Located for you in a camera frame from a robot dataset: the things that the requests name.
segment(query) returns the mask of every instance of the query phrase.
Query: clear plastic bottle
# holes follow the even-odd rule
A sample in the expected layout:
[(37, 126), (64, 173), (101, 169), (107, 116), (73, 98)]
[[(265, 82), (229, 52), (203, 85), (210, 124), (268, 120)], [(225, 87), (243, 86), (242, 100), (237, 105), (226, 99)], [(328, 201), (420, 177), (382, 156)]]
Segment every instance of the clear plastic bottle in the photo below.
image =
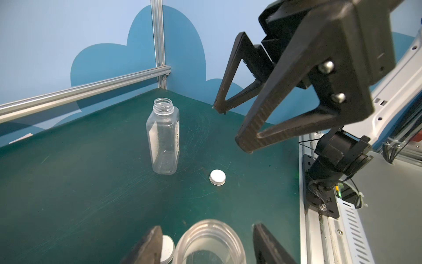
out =
[(170, 99), (154, 100), (146, 133), (152, 169), (158, 174), (174, 174), (179, 160), (179, 109)]

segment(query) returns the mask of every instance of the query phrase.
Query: screw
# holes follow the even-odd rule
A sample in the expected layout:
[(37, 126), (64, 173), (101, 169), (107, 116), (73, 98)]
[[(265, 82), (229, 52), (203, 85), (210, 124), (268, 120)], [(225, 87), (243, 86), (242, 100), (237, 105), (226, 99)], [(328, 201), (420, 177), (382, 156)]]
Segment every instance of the screw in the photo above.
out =
[(344, 93), (332, 94), (331, 100), (335, 103), (343, 103), (346, 100), (346, 95)]
[(322, 211), (326, 211), (326, 210), (327, 210), (327, 206), (326, 206), (325, 204), (320, 204), (320, 205), (319, 205), (319, 208), (320, 208)]
[(326, 60), (318, 65), (318, 70), (323, 74), (329, 74), (334, 70), (334, 63), (331, 60)]

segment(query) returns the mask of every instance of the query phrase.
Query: plastic container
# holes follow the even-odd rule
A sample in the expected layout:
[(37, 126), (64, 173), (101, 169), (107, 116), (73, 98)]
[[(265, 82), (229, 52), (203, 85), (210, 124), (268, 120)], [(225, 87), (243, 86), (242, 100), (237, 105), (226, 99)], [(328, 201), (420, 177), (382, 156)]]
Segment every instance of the plastic container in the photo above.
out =
[(179, 160), (179, 109), (170, 99), (154, 100), (146, 132), (152, 169), (158, 174), (174, 174)]
[(172, 264), (246, 264), (245, 250), (227, 224), (202, 220), (189, 228), (177, 243)]

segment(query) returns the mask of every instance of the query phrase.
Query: metal rail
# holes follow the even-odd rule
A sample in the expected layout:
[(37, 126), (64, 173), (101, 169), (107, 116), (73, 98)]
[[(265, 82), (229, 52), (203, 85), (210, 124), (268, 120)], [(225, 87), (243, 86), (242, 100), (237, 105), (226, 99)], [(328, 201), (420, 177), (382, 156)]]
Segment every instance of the metal rail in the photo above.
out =
[[(154, 33), (155, 62), (157, 67), (165, 65), (164, 24), (162, 18), (162, 0), (151, 0), (152, 31)], [(167, 76), (158, 76), (158, 87), (167, 89)]]
[(54, 93), (2, 104), (0, 105), (0, 123), (108, 92), (126, 85), (167, 75), (170, 72), (170, 66), (164, 65), (99, 82), (72, 87)]

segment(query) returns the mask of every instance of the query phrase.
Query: white bottle cap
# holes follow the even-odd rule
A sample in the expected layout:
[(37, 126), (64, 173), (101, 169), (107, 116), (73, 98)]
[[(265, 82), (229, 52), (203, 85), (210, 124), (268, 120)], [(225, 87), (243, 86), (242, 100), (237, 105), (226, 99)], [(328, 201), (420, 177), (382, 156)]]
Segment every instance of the white bottle cap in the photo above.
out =
[(223, 185), (226, 182), (226, 174), (224, 173), (224, 171), (215, 169), (211, 171), (210, 181), (212, 182), (212, 184), (217, 186)]
[(173, 254), (173, 239), (171, 239), (168, 235), (163, 235), (160, 264), (168, 264), (173, 259)]

